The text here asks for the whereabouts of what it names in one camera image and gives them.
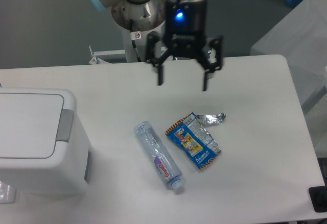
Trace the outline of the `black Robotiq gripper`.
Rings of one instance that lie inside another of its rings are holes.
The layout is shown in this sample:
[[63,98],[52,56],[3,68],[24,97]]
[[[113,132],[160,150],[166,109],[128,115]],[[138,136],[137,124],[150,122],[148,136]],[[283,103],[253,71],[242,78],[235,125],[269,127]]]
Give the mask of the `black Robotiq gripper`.
[[160,57],[155,57],[155,46],[161,41],[158,32],[147,35],[146,62],[156,68],[158,86],[164,82],[163,63],[169,56],[196,59],[204,69],[203,91],[207,91],[209,74],[223,67],[223,36],[209,42],[216,51],[216,60],[210,63],[202,48],[206,44],[207,0],[166,0],[166,25],[163,42],[167,49]]

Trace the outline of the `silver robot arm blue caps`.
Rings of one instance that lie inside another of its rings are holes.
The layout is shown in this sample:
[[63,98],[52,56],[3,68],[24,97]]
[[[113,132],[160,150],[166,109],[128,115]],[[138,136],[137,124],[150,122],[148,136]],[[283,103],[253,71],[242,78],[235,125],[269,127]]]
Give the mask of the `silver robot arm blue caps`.
[[196,60],[204,80],[223,67],[223,37],[207,40],[208,0],[89,0],[98,11],[110,8],[116,24],[129,33],[125,41],[128,61],[146,62],[164,81],[169,57]]

